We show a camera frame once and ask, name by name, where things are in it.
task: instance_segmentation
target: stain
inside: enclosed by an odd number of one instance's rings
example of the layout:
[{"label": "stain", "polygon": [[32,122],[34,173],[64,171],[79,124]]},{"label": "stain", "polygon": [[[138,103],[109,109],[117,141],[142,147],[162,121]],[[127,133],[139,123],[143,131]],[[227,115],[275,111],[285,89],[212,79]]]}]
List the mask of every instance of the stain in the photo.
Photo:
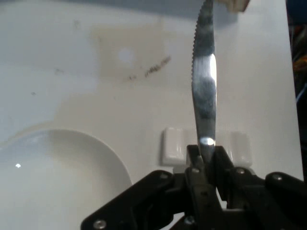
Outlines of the stain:
[{"label": "stain", "polygon": [[75,30],[80,30],[81,29],[81,22],[79,20],[74,20],[73,21],[73,28]]},{"label": "stain", "polygon": [[128,79],[129,79],[130,81],[133,81],[133,80],[136,79],[136,75],[129,75]]},{"label": "stain", "polygon": [[[90,41],[98,53],[100,63],[100,75],[111,81],[141,80],[137,76],[144,76],[144,70],[150,74],[153,63],[159,63],[160,69],[165,66],[161,59],[169,54],[165,53],[165,41],[178,36],[163,28],[163,19],[157,23],[142,26],[105,26],[96,25],[91,29]],[[123,60],[121,52],[129,50],[133,58],[129,59],[129,65]]]},{"label": "stain", "polygon": [[154,72],[158,72],[158,71],[159,71],[161,68],[163,68],[170,60],[171,60],[171,57],[168,56],[168,57],[164,58],[164,59],[160,62],[160,64],[151,66],[151,67],[149,68],[149,70],[147,70],[147,71],[145,72],[145,77],[147,78],[149,74],[154,73]]},{"label": "stain", "polygon": [[60,75],[60,74],[63,74],[63,73],[64,73],[64,71],[61,70],[61,69],[54,69],[54,74],[55,75]]}]

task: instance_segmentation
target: white surface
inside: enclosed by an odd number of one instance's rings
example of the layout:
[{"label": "white surface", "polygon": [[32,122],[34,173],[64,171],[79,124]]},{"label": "white surface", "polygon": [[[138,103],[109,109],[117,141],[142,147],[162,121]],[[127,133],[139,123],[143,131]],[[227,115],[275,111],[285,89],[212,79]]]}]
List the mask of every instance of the white surface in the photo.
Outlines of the white surface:
[{"label": "white surface", "polygon": [[0,151],[0,229],[68,229],[131,186],[116,154],[88,135],[38,131]]},{"label": "white surface", "polygon": [[[1,2],[0,141],[77,130],[110,146],[132,182],[160,168],[163,130],[195,127],[191,57],[201,4]],[[285,2],[252,0],[240,15],[215,5],[214,26],[217,130],[246,134],[259,176],[302,179]]]},{"label": "white surface", "polygon": [[[187,145],[196,145],[195,128],[166,128],[163,133],[162,164],[166,166],[189,165]],[[250,143],[240,132],[218,131],[216,145],[223,146],[235,166],[252,165]]]}]

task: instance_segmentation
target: white bowl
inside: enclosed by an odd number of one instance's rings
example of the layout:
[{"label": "white bowl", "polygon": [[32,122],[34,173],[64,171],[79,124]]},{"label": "white bowl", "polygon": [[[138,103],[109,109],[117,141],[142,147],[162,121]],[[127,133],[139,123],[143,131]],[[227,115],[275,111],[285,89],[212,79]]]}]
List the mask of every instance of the white bowl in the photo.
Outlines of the white bowl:
[{"label": "white bowl", "polygon": [[77,230],[131,186],[117,155],[76,131],[37,131],[0,150],[0,229]]}]

